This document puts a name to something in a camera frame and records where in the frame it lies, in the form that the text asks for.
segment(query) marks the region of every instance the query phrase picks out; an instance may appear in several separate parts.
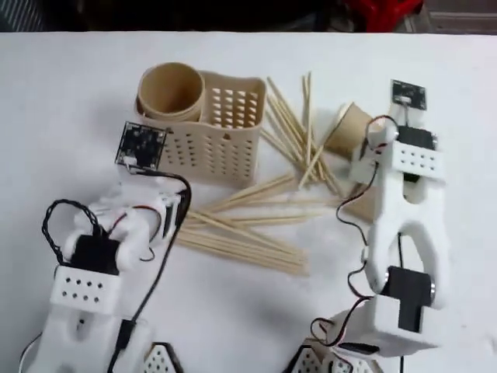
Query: black cable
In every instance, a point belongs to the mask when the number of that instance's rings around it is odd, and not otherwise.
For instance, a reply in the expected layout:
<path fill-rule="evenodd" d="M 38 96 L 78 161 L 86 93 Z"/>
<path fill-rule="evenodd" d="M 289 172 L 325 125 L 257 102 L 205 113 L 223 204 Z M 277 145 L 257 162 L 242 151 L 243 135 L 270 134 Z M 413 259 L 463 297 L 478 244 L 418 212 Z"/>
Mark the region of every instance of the black cable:
<path fill-rule="evenodd" d="M 147 259 L 140 258 L 141 262 L 151 262 L 152 260 L 155 259 L 155 252 L 154 252 L 154 250 L 150 246 L 148 247 L 148 250 L 152 253 L 152 258 L 147 258 Z"/>
<path fill-rule="evenodd" d="M 188 180 L 186 180 L 183 176 L 176 175 L 175 173 L 161 173 L 159 171 L 138 171 L 134 175 L 160 176 L 160 177 L 166 177 L 169 179 L 178 180 L 184 184 L 186 189 L 185 189 L 185 193 L 184 193 L 184 198 L 182 199 L 181 203 L 179 204 L 179 207 L 181 207 L 181 208 L 178 208 L 178 210 L 181 211 L 181 215 L 178 218 L 178 225 L 176 226 L 176 229 L 175 229 L 174 233 L 172 234 L 171 240 L 169 241 L 168 247 L 165 250 L 164 257 L 162 258 L 161 266 L 158 269 L 158 272 L 157 272 L 157 275 L 155 276 L 154 282 L 152 283 L 152 285 L 148 289 L 148 292 L 145 295 L 145 297 L 143 298 L 143 301 L 141 301 L 140 305 L 138 306 L 137 311 L 134 313 L 133 317 L 131 318 L 131 321 L 130 321 L 131 324 L 136 323 L 136 321 L 140 317 L 141 313 L 143 312 L 145 306 L 147 305 L 148 300 L 150 299 L 150 297 L 154 293 L 154 291 L 158 285 L 158 282 L 161 279 L 162 273 L 164 272 L 165 265 L 168 261 L 172 245 L 174 244 L 174 241 L 176 240 L 176 236 L 178 235 L 179 230 L 181 229 L 181 226 L 182 226 L 183 222 L 185 221 L 186 213 L 188 212 L 189 206 L 192 202 L 192 187 L 190 186 Z M 107 373 L 113 373 L 114 365 L 117 362 L 117 358 L 119 357 L 119 353 L 120 353 L 120 349 L 116 348 L 113 352 L 111 359 L 110 359 L 109 368 L 107 369 Z"/>
<path fill-rule="evenodd" d="M 21 361 L 23 361 L 23 357 L 25 355 L 25 353 L 28 351 L 28 348 L 30 348 L 30 346 L 35 343 L 39 338 L 41 338 L 43 332 L 39 332 L 24 348 L 23 348 L 23 352 L 21 352 L 21 356 L 19 356 L 19 364 L 21 364 Z"/>
<path fill-rule="evenodd" d="M 404 268 L 404 257 L 402 255 L 401 236 L 402 236 L 402 234 L 400 232 L 397 233 L 398 264 L 399 264 L 400 268 Z"/>
<path fill-rule="evenodd" d="M 345 335 L 345 331 L 346 331 L 346 327 L 347 327 L 347 324 L 349 323 L 349 320 L 350 320 L 350 316 L 352 316 L 353 312 L 356 310 L 357 307 L 359 307 L 359 305 L 365 301 L 369 301 L 372 297 L 362 297 L 362 298 L 359 298 L 356 300 L 356 302 L 354 303 L 354 305 L 352 306 L 352 308 L 349 310 L 349 313 L 347 313 L 347 316 L 345 317 L 345 319 L 343 320 L 343 324 L 342 324 L 342 327 L 340 328 L 340 331 L 338 333 L 338 335 L 336 336 L 336 338 L 330 342 L 330 343 L 327 343 L 327 342 L 324 342 L 323 340 L 319 339 L 315 333 L 314 333 L 314 324 L 316 322 L 321 322 L 325 319 L 321 318 L 321 317 L 318 317 L 314 320 L 312 320 L 311 322 L 311 335 L 313 336 L 313 338 L 315 338 L 321 345 L 325 346 L 325 347 L 334 347 L 336 346 L 337 344 L 340 343 L 340 341 L 342 340 L 343 336 Z"/>
<path fill-rule="evenodd" d="M 402 255 L 401 236 L 402 236 L 402 234 L 400 232 L 397 233 L 398 262 L 399 262 L 401 268 L 404 268 L 404 256 Z M 401 356 L 401 366 L 400 366 L 399 372 L 404 373 L 404 357 L 403 356 Z"/>
<path fill-rule="evenodd" d="M 52 239 L 52 236 L 48 232 L 48 222 L 52 216 L 52 213 L 54 212 L 54 209 L 59 205 L 59 204 L 69 204 L 73 207 L 78 208 L 79 210 L 83 211 L 85 215 L 88 217 L 88 220 L 90 220 L 90 224 L 92 225 L 93 228 L 93 235 L 101 235 L 105 231 L 99 224 L 99 219 L 96 217 L 95 214 L 84 204 L 81 204 L 77 202 L 76 200 L 55 200 L 47 209 L 47 212 L 45 213 L 45 218 L 43 219 L 43 223 L 41 225 L 41 232 L 45 236 L 45 239 L 47 239 L 48 244 L 50 245 L 50 248 L 52 248 L 52 251 L 54 252 L 55 256 L 57 257 L 57 261 L 59 264 L 64 263 L 64 257 L 62 256 L 61 252 L 61 247 L 57 245 L 54 240 Z"/>
<path fill-rule="evenodd" d="M 347 275 L 347 284 L 349 285 L 349 289 L 350 291 L 358 298 L 366 298 L 367 295 L 364 295 L 364 294 L 361 294 L 354 285 L 352 285 L 352 276 L 356 275 L 356 274 L 360 274 L 365 268 L 366 268 L 366 260 L 364 260 L 364 263 L 363 265 L 361 266 L 360 269 L 358 270 L 353 270 L 352 272 L 349 272 L 349 274 Z"/>
<path fill-rule="evenodd" d="M 347 224 L 347 225 L 352 225 L 353 227 L 356 227 L 357 229 L 359 229 L 359 232 L 360 232 L 360 236 L 361 238 L 363 239 L 363 243 L 365 246 L 367 246 L 367 239 L 366 239 L 366 235 L 364 234 L 364 231 L 363 229 L 356 223 L 354 223 L 353 221 L 348 221 L 348 220 L 344 220 L 343 218 L 340 218 L 340 210 L 342 209 L 342 207 L 344 207 L 346 204 L 349 204 L 350 202 L 354 202 L 355 200 L 358 200 L 359 198 L 361 198 L 370 188 L 371 186 L 373 185 L 373 181 L 374 181 L 374 178 L 376 177 L 376 174 L 377 174 L 377 171 L 378 171 L 378 162 L 375 163 L 374 165 L 374 172 L 373 172 L 373 176 L 371 177 L 371 180 L 370 182 L 367 184 L 366 188 L 364 188 L 361 192 L 359 192 L 357 195 L 353 196 L 353 197 L 349 197 L 347 198 L 346 200 L 344 200 L 337 208 L 336 208 L 336 213 L 335 213 L 335 216 L 336 218 L 342 222 L 343 224 Z"/>

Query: perforated white bracket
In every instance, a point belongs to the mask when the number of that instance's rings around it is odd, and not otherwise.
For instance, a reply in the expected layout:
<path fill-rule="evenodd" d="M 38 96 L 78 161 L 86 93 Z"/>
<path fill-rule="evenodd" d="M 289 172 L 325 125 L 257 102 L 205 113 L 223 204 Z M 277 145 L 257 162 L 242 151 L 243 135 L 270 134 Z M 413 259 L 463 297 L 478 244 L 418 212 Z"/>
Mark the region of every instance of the perforated white bracket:
<path fill-rule="evenodd" d="M 442 153 L 434 150 L 395 141 L 384 151 L 382 158 L 384 166 L 390 166 L 404 173 L 436 180 L 444 178 Z"/>
<path fill-rule="evenodd" d="M 121 279 L 90 270 L 59 267 L 50 303 L 112 315 L 120 298 Z"/>
<path fill-rule="evenodd" d="M 302 349 L 291 373 L 319 373 L 321 362 L 310 347 Z"/>
<path fill-rule="evenodd" d="M 155 345 L 145 360 L 144 373 L 176 373 L 174 364 L 164 346 Z"/>

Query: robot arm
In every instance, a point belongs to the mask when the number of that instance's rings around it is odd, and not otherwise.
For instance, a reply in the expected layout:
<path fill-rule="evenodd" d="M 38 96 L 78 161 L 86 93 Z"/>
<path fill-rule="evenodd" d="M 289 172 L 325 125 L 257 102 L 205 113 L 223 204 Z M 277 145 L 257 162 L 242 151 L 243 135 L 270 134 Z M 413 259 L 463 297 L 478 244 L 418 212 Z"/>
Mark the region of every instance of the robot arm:
<path fill-rule="evenodd" d="M 124 318 L 122 283 L 148 248 L 165 249 L 177 228 L 182 198 L 163 183 L 163 177 L 133 176 L 89 205 L 102 236 L 93 235 L 85 214 L 75 216 L 75 230 L 61 248 L 65 263 L 57 269 L 50 313 L 26 372 L 105 372 L 117 346 L 123 350 L 114 372 L 143 371 L 153 333 L 146 322 Z"/>
<path fill-rule="evenodd" d="M 397 106 L 407 113 L 407 103 Z M 367 360 L 439 347 L 445 335 L 449 242 L 443 223 L 443 154 L 429 131 L 393 122 L 367 131 L 351 168 L 357 182 L 366 183 L 372 173 L 376 177 L 375 219 L 363 260 L 377 294 L 332 317 L 326 336 L 327 346 Z M 412 238 L 422 272 L 389 264 L 398 233 Z"/>

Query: circuit board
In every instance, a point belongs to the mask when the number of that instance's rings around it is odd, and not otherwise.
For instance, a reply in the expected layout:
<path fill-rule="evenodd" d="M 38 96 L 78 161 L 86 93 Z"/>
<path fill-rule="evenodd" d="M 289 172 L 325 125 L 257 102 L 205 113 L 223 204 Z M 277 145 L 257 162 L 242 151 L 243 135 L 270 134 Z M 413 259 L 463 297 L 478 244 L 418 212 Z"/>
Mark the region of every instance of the circuit board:
<path fill-rule="evenodd" d="M 162 148 L 169 130 L 161 130 L 143 124 L 126 122 L 117 149 L 115 163 L 123 165 L 124 157 L 137 160 L 135 166 L 143 169 L 157 169 L 161 161 Z"/>
<path fill-rule="evenodd" d="M 408 102 L 403 101 L 402 97 L 408 98 Z M 426 89 L 419 85 L 394 80 L 391 87 L 391 100 L 398 105 L 407 104 L 413 109 L 426 110 Z"/>

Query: wire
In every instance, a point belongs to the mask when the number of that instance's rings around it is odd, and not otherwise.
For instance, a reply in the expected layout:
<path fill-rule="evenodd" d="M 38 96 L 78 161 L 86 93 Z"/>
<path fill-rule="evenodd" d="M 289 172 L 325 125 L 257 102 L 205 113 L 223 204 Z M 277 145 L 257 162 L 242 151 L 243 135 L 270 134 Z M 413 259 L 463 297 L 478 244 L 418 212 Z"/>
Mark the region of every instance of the wire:
<path fill-rule="evenodd" d="M 141 262 L 151 262 L 151 261 L 153 261 L 155 259 L 155 252 L 154 252 L 154 250 L 150 246 L 148 247 L 148 250 L 151 252 L 152 258 L 148 258 L 148 259 L 140 258 Z"/>
<path fill-rule="evenodd" d="M 388 119 L 390 122 L 392 122 L 395 125 L 395 128 L 397 129 L 397 133 L 398 133 L 398 123 L 391 116 L 384 114 L 384 115 L 378 115 L 377 117 L 372 118 L 366 124 L 366 132 L 364 134 L 364 138 L 366 139 L 366 144 L 367 144 L 368 148 L 371 149 L 373 152 L 375 152 L 378 148 L 382 148 L 382 147 L 384 147 L 386 145 L 386 144 L 379 144 L 376 148 L 372 148 L 371 144 L 370 144 L 370 141 L 369 141 L 370 126 L 371 126 L 371 124 L 373 124 L 374 122 L 376 122 L 379 119 Z"/>
<path fill-rule="evenodd" d="M 357 307 L 359 307 L 359 305 L 361 303 L 363 303 L 365 301 L 369 301 L 371 298 L 372 297 L 362 297 L 362 298 L 359 298 L 356 300 L 356 302 L 354 303 L 352 308 L 349 310 L 349 313 L 347 313 L 347 316 L 343 320 L 343 324 L 342 324 L 342 327 L 340 328 L 338 335 L 336 336 L 336 338 L 332 342 L 330 342 L 330 343 L 324 342 L 323 340 L 319 339 L 314 333 L 314 324 L 316 322 L 321 322 L 323 320 L 326 320 L 326 319 L 323 319 L 322 317 L 318 317 L 318 318 L 312 320 L 312 322 L 311 322 L 311 335 L 313 336 L 313 338 L 315 338 L 320 344 L 322 344 L 325 347 L 334 347 L 334 346 L 338 345 L 342 341 L 343 337 L 345 336 L 345 331 L 346 331 L 347 324 L 349 323 L 350 316 L 352 316 L 353 312 L 356 310 Z"/>
<path fill-rule="evenodd" d="M 153 208 L 153 207 L 150 207 L 150 206 L 145 206 L 145 205 L 138 205 L 138 206 L 133 206 L 132 208 L 136 209 L 136 210 L 148 210 L 148 211 L 152 211 L 154 212 L 156 215 L 157 215 L 157 219 L 158 219 L 158 222 L 157 222 L 157 227 L 155 228 L 155 231 L 154 231 L 154 234 L 151 236 L 149 242 L 152 242 L 154 240 L 155 237 L 157 237 L 157 234 L 159 233 L 159 231 L 161 230 L 161 225 L 162 225 L 162 216 L 161 216 L 161 213 Z M 112 227 L 110 228 L 109 230 L 109 236 L 112 234 L 112 232 L 114 231 L 114 229 L 117 227 L 117 225 L 127 216 L 126 213 L 122 214 L 121 216 L 118 217 L 118 219 L 114 222 L 114 224 L 112 225 Z"/>
<path fill-rule="evenodd" d="M 364 294 L 361 294 L 354 285 L 352 285 L 352 276 L 356 275 L 356 274 L 360 274 L 365 268 L 366 268 L 366 263 L 367 261 L 364 260 L 364 263 L 363 265 L 361 266 L 360 269 L 358 270 L 353 270 L 352 272 L 349 272 L 349 274 L 347 275 L 347 284 L 349 285 L 349 289 L 350 291 L 358 298 L 366 298 L 367 295 L 364 295 Z"/>
<path fill-rule="evenodd" d="M 400 268 L 404 268 L 404 257 L 402 255 L 401 237 L 402 237 L 402 234 L 400 232 L 397 233 L 398 264 L 399 264 Z"/>
<path fill-rule="evenodd" d="M 377 174 L 377 171 L 378 171 L 378 163 L 376 162 L 375 165 L 374 165 L 374 172 L 373 172 L 373 176 L 371 177 L 371 180 L 370 182 L 367 184 L 366 188 L 364 188 L 361 192 L 359 192 L 357 195 L 355 195 L 354 197 L 349 197 L 347 198 L 346 200 L 344 200 L 337 208 L 336 208 L 336 213 L 335 213 L 335 216 L 336 218 L 342 222 L 343 224 L 347 224 L 347 225 L 352 225 L 353 227 L 356 227 L 357 229 L 359 229 L 359 232 L 360 232 L 360 236 L 361 238 L 363 239 L 363 243 L 365 246 L 367 246 L 367 239 L 366 239 L 366 235 L 364 234 L 364 231 L 363 229 L 356 223 L 354 223 L 353 221 L 348 221 L 348 220 L 344 220 L 343 218 L 340 217 L 340 210 L 342 210 L 342 207 L 344 207 L 346 204 L 349 204 L 350 202 L 354 202 L 355 200 L 358 200 L 359 198 L 361 198 L 370 188 L 371 186 L 373 185 L 373 181 L 374 181 L 374 178 L 376 177 L 376 174 Z"/>
<path fill-rule="evenodd" d="M 157 275 L 155 276 L 154 282 L 152 282 L 152 285 L 148 289 L 147 294 L 144 296 L 143 300 L 141 301 L 140 305 L 138 306 L 137 311 L 134 313 L 133 317 L 131 318 L 131 323 L 136 323 L 138 318 L 140 317 L 141 313 L 143 312 L 145 306 L 147 305 L 148 301 L 150 300 L 150 297 L 152 294 L 154 294 L 154 291 L 158 285 L 158 282 L 161 280 L 162 273 L 164 272 L 165 265 L 167 264 L 169 254 L 171 252 L 171 248 L 176 240 L 176 236 L 179 233 L 179 230 L 181 229 L 181 226 L 183 222 L 185 221 L 186 218 L 186 213 L 189 210 L 189 206 L 192 202 L 192 187 L 190 186 L 189 182 L 187 179 L 185 179 L 183 176 L 176 175 L 175 173 L 161 173 L 159 171 L 138 171 L 136 173 L 133 173 L 134 175 L 141 175 L 141 176 L 160 176 L 160 177 L 166 177 L 169 179 L 174 179 L 182 182 L 185 186 L 185 193 L 184 193 L 184 198 L 182 199 L 180 206 L 184 204 L 184 206 L 181 206 L 182 208 L 178 208 L 178 210 L 181 212 L 179 215 L 179 221 L 178 225 L 176 226 L 175 231 L 172 234 L 171 240 L 169 241 L 168 247 L 165 250 L 164 257 L 162 258 L 161 266 L 158 269 Z M 110 359 L 109 363 L 109 368 L 107 369 L 107 373 L 113 373 L 114 365 L 117 362 L 117 358 L 119 357 L 120 350 L 115 349 L 113 352 L 113 356 Z"/>
<path fill-rule="evenodd" d="M 400 232 L 397 233 L 398 262 L 399 262 L 401 268 L 404 268 L 404 256 L 402 255 L 401 236 L 402 236 L 402 234 Z M 403 356 L 401 356 L 399 372 L 404 373 L 404 357 Z"/>
<path fill-rule="evenodd" d="M 23 366 L 24 366 L 24 361 L 26 359 L 26 356 L 28 356 L 28 353 L 31 351 L 33 348 L 35 342 L 41 337 L 43 332 L 39 332 L 37 336 L 35 336 L 31 342 L 29 342 L 26 347 L 24 347 L 23 352 L 21 352 L 21 356 L 19 358 L 19 370 L 18 373 L 23 373 Z"/>
<path fill-rule="evenodd" d="M 161 213 L 158 212 L 155 208 L 150 207 L 150 206 L 138 205 L 138 206 L 133 206 L 133 208 L 136 209 L 136 210 L 148 210 L 148 211 L 152 211 L 152 212 L 154 212 L 157 215 L 157 228 L 155 229 L 154 234 L 150 238 L 150 242 L 152 242 L 154 240 L 154 238 L 157 236 L 157 234 L 159 233 L 159 231 L 161 230 L 161 225 L 162 225 L 162 216 L 161 216 Z"/>
<path fill-rule="evenodd" d="M 81 204 L 77 202 L 76 200 L 55 200 L 47 209 L 47 212 L 45 213 L 45 218 L 43 219 L 43 223 L 41 225 L 41 232 L 45 236 L 45 239 L 47 239 L 48 244 L 50 245 L 50 248 L 52 248 L 52 251 L 54 252 L 55 256 L 57 257 L 57 261 L 59 264 L 64 263 L 64 257 L 61 252 L 61 247 L 57 245 L 54 240 L 52 239 L 52 236 L 48 232 L 48 222 L 52 216 L 52 213 L 54 212 L 54 209 L 59 205 L 59 204 L 69 204 L 73 207 L 78 208 L 79 210 L 83 211 L 85 215 L 88 217 L 88 220 L 90 220 L 90 224 L 92 225 L 93 228 L 93 235 L 102 235 L 105 231 L 104 229 L 100 226 L 99 224 L 99 219 L 96 217 L 96 215 L 84 204 Z"/>

